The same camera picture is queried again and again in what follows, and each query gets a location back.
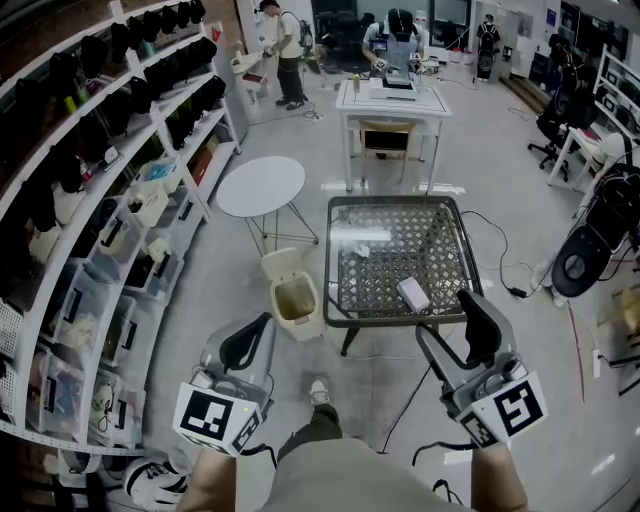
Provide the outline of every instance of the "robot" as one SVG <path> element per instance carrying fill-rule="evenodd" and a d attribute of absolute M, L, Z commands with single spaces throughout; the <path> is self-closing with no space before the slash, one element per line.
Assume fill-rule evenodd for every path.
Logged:
<path fill-rule="evenodd" d="M 509 321 L 480 295 L 461 290 L 458 299 L 468 317 L 466 362 L 431 327 L 418 325 L 416 338 L 443 383 L 449 416 L 486 448 L 537 425 L 547 408 L 536 373 L 515 352 Z M 241 455 L 272 404 L 266 377 L 274 338 L 268 313 L 214 333 L 193 379 L 180 387 L 173 429 L 204 448 Z"/>

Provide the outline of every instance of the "white desk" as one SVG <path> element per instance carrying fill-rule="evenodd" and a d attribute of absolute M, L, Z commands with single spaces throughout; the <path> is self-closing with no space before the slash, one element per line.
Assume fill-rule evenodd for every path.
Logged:
<path fill-rule="evenodd" d="M 560 173 L 560 168 L 562 167 L 563 162 L 567 159 L 567 155 L 569 154 L 569 150 L 571 149 L 571 144 L 573 142 L 577 142 L 580 145 L 582 155 L 584 156 L 586 162 L 580 171 L 580 174 L 575 179 L 575 181 L 571 184 L 556 181 L 554 183 L 555 178 Z M 589 172 L 589 169 L 593 167 L 594 169 L 600 169 L 600 165 L 597 164 L 593 160 L 593 153 L 597 149 L 598 145 L 595 143 L 593 139 L 590 139 L 579 128 L 569 128 L 569 134 L 567 135 L 567 140 L 562 146 L 562 150 L 560 151 L 560 155 L 558 155 L 558 160 L 556 160 L 553 169 L 551 170 L 551 174 L 547 178 L 547 185 L 554 185 L 556 187 L 566 187 L 572 188 L 573 190 L 579 190 L 578 186 L 580 185 L 580 181 L 584 177 L 585 174 Z"/>
<path fill-rule="evenodd" d="M 336 109 L 340 111 L 340 126 L 343 138 L 343 156 L 345 166 L 345 181 L 347 190 L 353 189 L 351 177 L 351 156 L 354 153 L 354 141 L 352 132 L 356 129 L 350 127 L 351 119 L 380 120 L 391 118 L 393 121 L 405 122 L 417 121 L 418 125 L 414 133 L 433 135 L 436 138 L 436 146 L 429 176 L 427 194 L 433 190 L 433 184 L 438 168 L 438 151 L 440 147 L 440 135 L 442 124 L 452 112 L 442 94 L 435 87 L 420 86 L 418 97 L 415 101 L 398 99 L 375 99 L 369 97 L 369 83 L 360 82 L 360 92 L 353 90 L 353 81 L 343 80 L 336 100 Z"/>

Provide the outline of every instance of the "backpack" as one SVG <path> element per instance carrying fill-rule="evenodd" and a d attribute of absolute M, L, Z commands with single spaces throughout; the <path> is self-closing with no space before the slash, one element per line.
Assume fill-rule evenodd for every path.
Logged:
<path fill-rule="evenodd" d="M 418 29 L 417 29 L 415 23 L 411 24 L 411 33 L 416 38 L 416 41 L 418 41 L 418 43 L 419 43 L 420 42 L 420 32 L 418 32 Z M 384 33 L 384 21 L 381 21 L 380 23 L 378 23 L 378 38 L 379 39 L 389 39 L 389 34 L 385 34 Z"/>
<path fill-rule="evenodd" d="M 298 44 L 303 50 L 310 50 L 313 48 L 313 32 L 311 31 L 311 25 L 307 20 L 301 20 L 291 11 L 282 11 L 280 16 L 287 12 L 298 20 L 298 23 L 300 24 L 300 41 L 298 41 Z"/>

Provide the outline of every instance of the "person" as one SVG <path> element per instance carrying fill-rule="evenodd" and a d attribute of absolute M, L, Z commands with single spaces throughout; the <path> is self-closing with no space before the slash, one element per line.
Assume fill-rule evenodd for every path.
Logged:
<path fill-rule="evenodd" d="M 406 72 L 411 53 L 424 57 L 426 40 L 409 11 L 391 9 L 383 22 L 369 25 L 362 40 L 362 53 L 371 62 L 370 76 L 382 76 L 391 68 Z"/>
<path fill-rule="evenodd" d="M 278 453 L 270 496 L 261 512 L 446 512 L 469 510 L 445 502 L 419 480 L 358 439 L 343 438 L 328 384 L 315 378 L 313 415 Z M 525 512 L 527 498 L 505 445 L 475 450 L 471 507 L 479 512 Z M 203 450 L 177 510 L 233 512 L 236 459 Z"/>
<path fill-rule="evenodd" d="M 284 11 L 276 0 L 262 0 L 260 10 L 270 18 L 278 18 L 277 42 L 271 47 L 271 54 L 278 53 L 278 81 L 282 98 L 276 105 L 287 110 L 295 110 L 304 105 L 304 92 L 298 70 L 303 51 L 300 46 L 300 21 L 291 11 Z"/>

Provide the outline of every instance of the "sneaker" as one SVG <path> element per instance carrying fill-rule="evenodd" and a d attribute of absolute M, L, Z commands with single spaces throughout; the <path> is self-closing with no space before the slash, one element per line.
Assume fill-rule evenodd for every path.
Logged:
<path fill-rule="evenodd" d="M 329 397 L 329 383 L 324 377 L 314 377 L 309 390 L 311 405 L 317 407 L 319 405 L 331 405 Z"/>
<path fill-rule="evenodd" d="M 302 105 L 304 105 L 304 101 L 290 101 L 289 105 L 287 106 L 287 110 L 295 110 L 297 108 L 300 108 Z"/>

